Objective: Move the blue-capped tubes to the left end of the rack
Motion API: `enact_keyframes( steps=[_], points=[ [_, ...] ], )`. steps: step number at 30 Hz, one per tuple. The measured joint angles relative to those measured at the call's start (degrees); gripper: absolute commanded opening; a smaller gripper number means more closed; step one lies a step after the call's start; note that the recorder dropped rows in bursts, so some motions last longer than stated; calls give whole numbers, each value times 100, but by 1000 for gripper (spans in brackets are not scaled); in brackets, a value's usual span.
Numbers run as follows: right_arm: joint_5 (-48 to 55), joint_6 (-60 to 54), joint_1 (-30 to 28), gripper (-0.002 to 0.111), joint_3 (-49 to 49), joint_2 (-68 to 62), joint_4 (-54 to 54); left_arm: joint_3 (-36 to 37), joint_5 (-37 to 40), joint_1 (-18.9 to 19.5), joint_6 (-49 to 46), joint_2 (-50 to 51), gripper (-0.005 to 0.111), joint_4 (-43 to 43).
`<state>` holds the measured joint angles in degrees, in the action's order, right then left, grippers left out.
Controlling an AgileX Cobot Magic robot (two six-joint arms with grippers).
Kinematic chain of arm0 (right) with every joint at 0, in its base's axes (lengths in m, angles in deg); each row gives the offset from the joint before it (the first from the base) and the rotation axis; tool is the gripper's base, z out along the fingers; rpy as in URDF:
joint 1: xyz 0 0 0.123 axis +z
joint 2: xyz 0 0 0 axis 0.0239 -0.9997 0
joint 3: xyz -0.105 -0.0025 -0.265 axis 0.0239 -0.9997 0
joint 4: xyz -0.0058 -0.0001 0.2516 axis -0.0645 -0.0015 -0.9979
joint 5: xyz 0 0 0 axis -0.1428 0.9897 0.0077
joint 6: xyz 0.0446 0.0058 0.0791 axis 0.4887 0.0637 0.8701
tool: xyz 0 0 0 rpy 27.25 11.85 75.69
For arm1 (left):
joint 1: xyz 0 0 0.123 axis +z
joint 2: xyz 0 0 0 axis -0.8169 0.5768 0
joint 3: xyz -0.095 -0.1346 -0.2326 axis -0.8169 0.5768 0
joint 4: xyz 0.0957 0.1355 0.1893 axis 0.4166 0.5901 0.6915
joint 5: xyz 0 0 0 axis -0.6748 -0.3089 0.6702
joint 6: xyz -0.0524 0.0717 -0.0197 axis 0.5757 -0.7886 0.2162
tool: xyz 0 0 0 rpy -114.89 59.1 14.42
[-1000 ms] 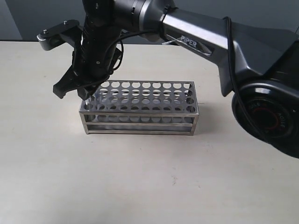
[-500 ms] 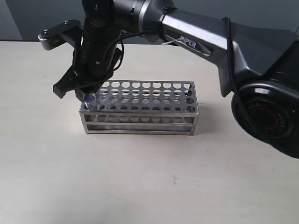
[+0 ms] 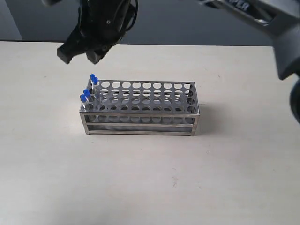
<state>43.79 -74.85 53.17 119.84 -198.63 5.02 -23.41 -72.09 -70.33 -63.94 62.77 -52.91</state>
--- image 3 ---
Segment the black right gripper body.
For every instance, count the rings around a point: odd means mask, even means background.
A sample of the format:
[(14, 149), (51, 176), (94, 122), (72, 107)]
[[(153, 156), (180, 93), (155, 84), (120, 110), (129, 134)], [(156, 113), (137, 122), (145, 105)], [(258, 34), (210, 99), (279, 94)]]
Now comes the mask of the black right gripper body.
[(87, 45), (115, 45), (137, 19), (137, 0), (81, 0), (78, 25)]

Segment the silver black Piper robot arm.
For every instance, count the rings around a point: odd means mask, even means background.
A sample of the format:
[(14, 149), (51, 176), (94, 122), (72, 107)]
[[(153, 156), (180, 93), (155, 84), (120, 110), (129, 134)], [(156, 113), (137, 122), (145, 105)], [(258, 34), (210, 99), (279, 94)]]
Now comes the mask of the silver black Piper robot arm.
[[(272, 40), (280, 80), (300, 73), (300, 3), (297, 0), (202, 0), (209, 8), (223, 9)], [(97, 64), (134, 26), (138, 1), (82, 0), (78, 20), (58, 57), (66, 64), (85, 54)]]

